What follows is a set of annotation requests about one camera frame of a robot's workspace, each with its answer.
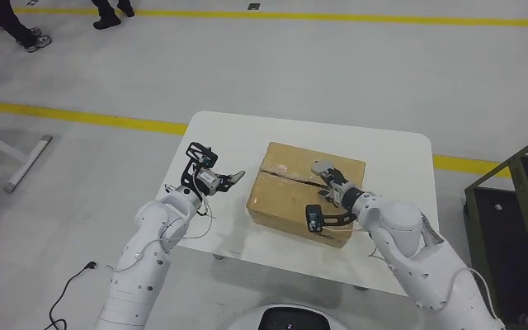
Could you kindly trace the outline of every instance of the yellow floor line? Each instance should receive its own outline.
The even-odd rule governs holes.
[[[17,8],[16,13],[31,14],[70,14],[97,15],[96,9],[80,8]],[[238,18],[262,20],[303,20],[303,21],[362,21],[369,23],[455,25],[455,26],[517,26],[528,27],[528,19],[506,19],[491,17],[442,17],[442,16],[394,16],[337,13],[302,12],[200,12],[139,9],[138,16],[146,17],[201,17],[201,18]]]
[[[83,124],[113,126],[125,129],[146,130],[149,132],[174,135],[184,135],[187,129],[186,124],[169,123],[166,121],[118,117],[115,115],[100,115],[79,111],[58,110],[36,106],[23,106],[10,103],[0,103],[0,113],[36,116],[55,120],[73,121],[76,123]],[[433,164],[435,168],[441,170],[483,175],[491,171],[499,163],[476,159],[434,155]],[[498,176],[511,177],[508,169],[499,172]]]
[[[14,115],[36,116],[57,120],[74,121],[83,124],[121,127],[132,130],[147,130],[165,134],[184,135],[187,125],[169,123],[166,121],[145,120],[118,117],[115,115],[99,115],[79,111],[66,111],[36,106],[22,106],[17,104],[0,103],[0,112]]]

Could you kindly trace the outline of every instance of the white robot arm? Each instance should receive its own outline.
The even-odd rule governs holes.
[[[493,316],[488,312],[471,274],[473,270],[431,228],[426,216],[416,206],[361,191],[329,162],[315,163],[312,172],[327,184],[319,195],[343,206],[346,213],[325,215],[320,205],[307,205],[309,231],[317,233],[326,226],[357,220],[372,237],[408,297],[417,307],[432,314],[441,328],[504,328],[493,310]],[[423,237],[425,247],[418,251],[420,237]]]
[[[228,191],[245,174],[213,172],[218,156],[201,144],[192,143],[186,154],[191,160],[181,177],[181,186],[166,186],[167,196],[150,201],[138,211],[135,223],[139,230],[126,244],[116,269],[111,268],[110,294],[97,330],[144,329],[171,264],[169,253],[182,239],[188,239],[184,236],[202,201],[205,213],[199,214],[213,221],[212,214],[207,214],[211,210],[205,197]]]

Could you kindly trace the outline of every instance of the pants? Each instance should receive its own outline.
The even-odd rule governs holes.
[[[99,10],[99,16],[101,18],[112,18],[116,15],[116,12],[114,12],[114,8],[112,8],[108,0],[92,0],[92,3],[96,5],[97,9]],[[117,3],[117,7],[130,8],[132,7],[132,5],[130,5],[130,0],[119,0],[119,2]]]
[[[24,47],[36,44],[36,36],[18,21],[17,15],[11,7],[9,0],[0,0],[0,26],[13,38],[20,41]]]

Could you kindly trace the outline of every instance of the cardboard box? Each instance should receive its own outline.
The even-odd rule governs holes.
[[[342,214],[343,208],[327,203],[318,195],[322,189],[310,185],[325,185],[311,171],[316,161],[328,160],[345,178],[361,188],[365,163],[328,153],[320,153],[285,144],[270,143],[266,156],[247,200],[247,210],[253,221],[267,227],[342,248],[352,234],[352,224],[310,233],[304,215],[309,204],[320,204],[324,214]]]

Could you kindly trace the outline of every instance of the concrete floor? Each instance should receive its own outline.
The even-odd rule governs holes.
[[[15,7],[26,1],[16,0]],[[136,2],[156,9],[242,11],[247,2]],[[40,7],[90,7],[40,0]],[[268,1],[263,11],[524,17],[523,2],[463,4]],[[201,110],[407,130],[435,153],[502,160],[526,144],[526,32],[510,27],[395,26],[138,16],[109,31],[93,16],[21,15],[54,43],[26,54],[0,33],[0,101],[188,122]],[[53,143],[15,194],[0,195],[2,329],[47,326],[64,282],[87,262],[113,264],[155,197],[180,142],[173,135],[0,114],[0,139]],[[16,164],[0,154],[0,183]],[[441,232],[469,262],[463,189],[476,176],[436,171]],[[495,182],[503,185],[504,181]],[[263,303],[323,309],[351,329],[430,329],[405,298],[175,249],[147,329],[222,328]],[[90,271],[56,309],[89,329],[110,273]]]

